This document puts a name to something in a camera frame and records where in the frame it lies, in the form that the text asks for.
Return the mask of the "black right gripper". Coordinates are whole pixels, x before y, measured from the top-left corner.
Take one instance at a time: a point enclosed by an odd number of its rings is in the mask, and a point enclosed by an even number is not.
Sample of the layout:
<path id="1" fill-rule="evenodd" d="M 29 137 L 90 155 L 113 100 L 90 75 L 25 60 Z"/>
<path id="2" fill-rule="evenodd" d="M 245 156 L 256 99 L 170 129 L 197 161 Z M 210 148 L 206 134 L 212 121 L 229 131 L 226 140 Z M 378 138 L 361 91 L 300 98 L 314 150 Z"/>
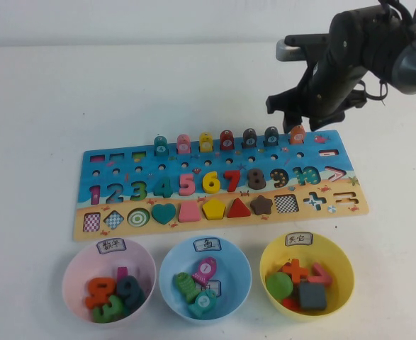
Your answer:
<path id="1" fill-rule="evenodd" d="M 334 16 L 328 33 L 288 35 L 277 43 L 277 60 L 307 62 L 296 87 L 266 100 L 267 113 L 284 113 L 286 134 L 302 123 L 302 117 L 309 119 L 312 132 L 345 119 L 341 105 L 367 73 L 366 29 L 386 14 L 388 9 L 381 5 L 344 11 Z"/>

